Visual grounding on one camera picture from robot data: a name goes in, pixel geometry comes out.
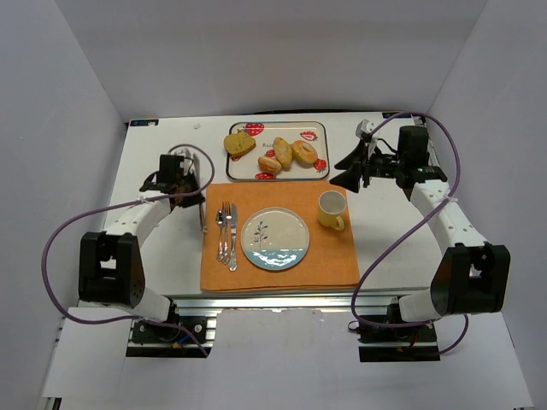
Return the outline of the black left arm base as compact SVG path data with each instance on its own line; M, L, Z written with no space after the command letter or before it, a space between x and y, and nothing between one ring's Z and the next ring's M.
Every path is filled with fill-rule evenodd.
M183 325L209 353L215 340L216 317L219 310L183 309L178 312ZM204 359L205 355L184 331L149 325L143 321L132 324L126 347L127 358Z

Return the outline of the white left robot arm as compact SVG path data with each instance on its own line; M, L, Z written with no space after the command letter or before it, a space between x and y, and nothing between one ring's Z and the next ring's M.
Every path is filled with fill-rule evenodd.
M80 241L79 298L159 323L174 320L173 302L146 286L141 246L176 208L204 202L199 160L188 149L160 156L159 170L143 182L144 197L101 232Z

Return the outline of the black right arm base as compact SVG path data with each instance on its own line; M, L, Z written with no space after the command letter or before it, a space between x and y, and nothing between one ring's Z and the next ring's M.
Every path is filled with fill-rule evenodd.
M352 320L348 331L358 336L361 363L404 363L439 361L437 333L433 325L384 329Z

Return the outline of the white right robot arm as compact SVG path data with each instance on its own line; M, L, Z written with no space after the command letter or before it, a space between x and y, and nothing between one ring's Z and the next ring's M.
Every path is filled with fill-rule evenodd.
M399 296L387 308L386 327L431 322L455 314L496 313L503 307L510 253L481 235L450 194L448 179L430 162L429 135L420 126L399 129L397 149L384 154L377 147L373 125L356 129L354 150L336 164L340 174L331 184L358 192L372 178L395 180L426 219L442 259L431 285Z

